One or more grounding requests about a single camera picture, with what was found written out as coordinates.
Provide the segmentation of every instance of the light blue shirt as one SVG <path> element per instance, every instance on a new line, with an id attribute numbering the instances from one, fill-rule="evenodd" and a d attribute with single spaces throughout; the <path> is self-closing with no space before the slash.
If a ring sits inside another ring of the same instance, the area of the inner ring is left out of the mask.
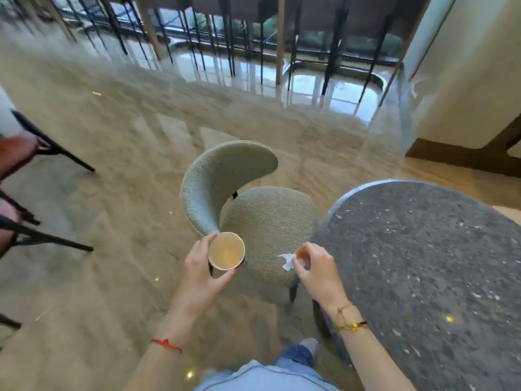
<path id="1" fill-rule="evenodd" d="M 216 374 L 194 391 L 339 391 L 304 365 L 287 358 L 279 358 L 276 365 L 264 366 L 252 360 L 235 373 L 227 370 Z"/>

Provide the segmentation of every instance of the hand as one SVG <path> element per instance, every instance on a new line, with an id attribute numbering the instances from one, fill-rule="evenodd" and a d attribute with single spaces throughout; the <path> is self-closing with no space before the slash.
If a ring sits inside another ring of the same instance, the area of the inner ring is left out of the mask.
<path id="1" fill-rule="evenodd" d="M 311 297 L 330 317 L 335 315 L 337 308 L 350 303 L 345 295 L 335 260 L 324 248 L 305 243 L 295 251 L 295 256 L 292 262 L 296 274 Z M 299 260 L 309 261 L 309 270 L 306 270 Z"/>
<path id="2" fill-rule="evenodd" d="M 237 274 L 237 269 L 228 270 L 219 278 L 210 276 L 208 248 L 218 235 L 217 232 L 196 241 L 183 265 L 181 282 L 170 307 L 170 312 L 180 311 L 188 318 L 196 319 L 203 314 Z"/>

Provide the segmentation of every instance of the white tissue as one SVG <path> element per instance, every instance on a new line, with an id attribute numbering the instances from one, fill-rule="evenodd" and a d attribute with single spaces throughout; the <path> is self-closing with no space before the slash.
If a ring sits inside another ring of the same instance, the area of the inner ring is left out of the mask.
<path id="1" fill-rule="evenodd" d="M 282 267 L 284 268 L 284 270 L 286 270 L 286 272 L 289 272 L 291 269 L 293 269 L 293 263 L 291 263 L 291 259 L 293 259 L 295 254 L 289 253 L 289 254 L 282 254 L 279 256 L 283 257 L 286 261 L 286 263 L 284 263 L 282 265 Z"/>

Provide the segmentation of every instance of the forearm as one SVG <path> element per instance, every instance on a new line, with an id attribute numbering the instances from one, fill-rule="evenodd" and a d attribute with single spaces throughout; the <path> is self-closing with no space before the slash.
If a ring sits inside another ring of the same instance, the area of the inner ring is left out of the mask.
<path id="1" fill-rule="evenodd" d="M 153 338 L 168 339 L 176 347 L 183 348 L 190 338 L 195 318 L 171 310 L 159 323 Z M 174 389 L 176 363 L 179 351 L 157 343 L 151 343 L 134 371 L 125 391 L 163 391 Z"/>
<path id="2" fill-rule="evenodd" d="M 355 306 L 346 317 L 350 324 L 363 321 Z M 416 390 L 369 328 L 343 330 L 340 335 L 366 391 Z"/>

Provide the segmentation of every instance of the cup rim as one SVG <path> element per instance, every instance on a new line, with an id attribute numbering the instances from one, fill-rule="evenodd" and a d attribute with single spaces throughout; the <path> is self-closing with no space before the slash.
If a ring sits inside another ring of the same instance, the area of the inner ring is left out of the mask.
<path id="1" fill-rule="evenodd" d="M 228 268 L 224 269 L 224 268 L 222 268 L 222 267 L 217 266 L 215 263 L 213 263 L 212 258 L 210 257 L 210 255 L 209 255 L 209 253 L 208 253 L 208 262 L 210 262 L 210 264 L 211 264 L 215 269 L 217 269 L 217 270 L 222 270 L 222 271 L 225 272 L 225 271 L 227 271 L 227 270 L 235 269 L 235 268 L 239 267 L 239 266 L 242 264 L 242 262 L 243 262 L 243 260 L 244 260 L 244 256 L 246 256 L 246 246 L 244 245 L 244 241 L 241 239 L 241 237 L 240 237 L 237 233 L 233 233 L 233 232 L 220 232 L 220 233 L 217 235 L 216 239 L 217 239 L 220 235 L 234 235 L 234 236 L 236 236 L 236 237 L 239 239 L 239 241 L 240 241 L 241 244 L 242 244 L 242 253 L 243 253 L 243 254 L 242 254 L 242 258 L 241 258 L 241 260 L 239 261 L 239 263 L 238 263 L 237 265 L 235 265 L 234 267 L 228 267 Z"/>

